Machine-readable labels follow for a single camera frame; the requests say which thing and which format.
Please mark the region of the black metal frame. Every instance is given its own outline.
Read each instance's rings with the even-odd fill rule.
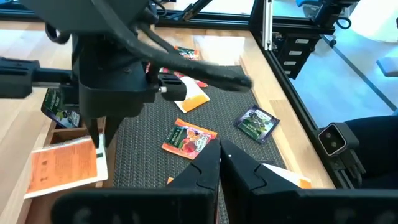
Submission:
[[[259,15],[255,8],[261,6],[260,0],[255,0],[251,15],[244,14],[222,14],[212,12],[199,12],[189,21],[173,20],[161,18],[158,27],[176,27],[176,28],[194,28],[194,29],[224,29],[224,30],[247,30],[252,32],[259,48],[266,60],[268,61],[275,77],[280,86],[286,94],[290,104],[292,105],[297,117],[299,118],[306,134],[308,135],[314,149],[322,160],[325,169],[331,177],[336,187],[349,188],[352,186],[351,182],[344,174],[333,169],[334,162],[325,154],[323,148],[318,142],[318,126],[307,111],[305,105],[295,91],[295,88],[289,81],[289,78],[284,73],[280,63],[276,59],[273,52],[264,50],[262,46],[261,30],[262,30],[262,15]],[[182,11],[169,10],[167,15],[181,13]],[[158,14],[163,14],[164,11],[158,10]],[[20,4],[15,4],[14,7],[7,7],[2,9],[0,4],[0,20],[12,21],[31,21],[42,22],[32,11],[26,9]],[[274,17],[272,28],[277,32],[298,32],[301,34],[326,34],[334,33],[334,29],[326,29],[316,26],[310,19],[291,18],[291,17]]]

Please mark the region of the orange card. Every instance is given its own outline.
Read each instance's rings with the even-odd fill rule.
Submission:
[[[27,193],[97,176],[96,149],[91,139],[32,153]]]

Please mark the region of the orange seed packet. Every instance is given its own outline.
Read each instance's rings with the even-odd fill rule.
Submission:
[[[188,159],[194,159],[215,139],[217,133],[177,119],[162,145],[162,149]]]

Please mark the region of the machine frame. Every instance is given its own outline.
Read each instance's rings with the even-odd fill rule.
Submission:
[[[0,0],[0,20],[42,22],[40,18],[23,5],[17,2],[4,3],[3,1],[7,0]],[[211,0],[198,0],[196,3],[199,2],[201,4],[201,9],[203,9],[203,7],[210,1]],[[319,133],[318,126],[315,124],[303,101],[299,97],[299,94],[296,92],[288,76],[285,74],[278,58],[275,56],[275,53],[267,49],[266,45],[263,44],[266,40],[272,42],[272,39],[269,38],[270,32],[272,33],[272,31],[285,33],[293,32],[304,35],[331,35],[335,31],[334,27],[317,26],[313,20],[306,18],[280,16],[264,18],[264,16],[266,16],[266,11],[270,12],[271,10],[272,12],[272,0],[267,0],[267,4],[265,6],[264,1],[255,0],[250,15],[200,12],[201,9],[191,15],[188,21],[183,19],[176,20],[161,18],[157,27],[250,31],[256,39],[264,58],[268,61],[276,79],[292,105],[334,185],[337,188],[353,188],[351,180],[345,171],[346,167],[344,167],[344,165],[340,166],[340,164],[342,164],[340,159],[338,157],[330,158],[326,155],[317,138]],[[157,12],[158,14],[164,13],[161,9],[158,9]],[[184,11],[167,11],[168,16],[183,13]]]

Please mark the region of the green seed packet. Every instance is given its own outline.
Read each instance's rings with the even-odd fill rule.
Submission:
[[[259,143],[265,143],[279,120],[257,105],[251,106],[234,125]]]
[[[61,93],[49,88],[42,104],[42,112],[63,128],[77,128],[80,126],[80,114],[73,110],[61,110]]]

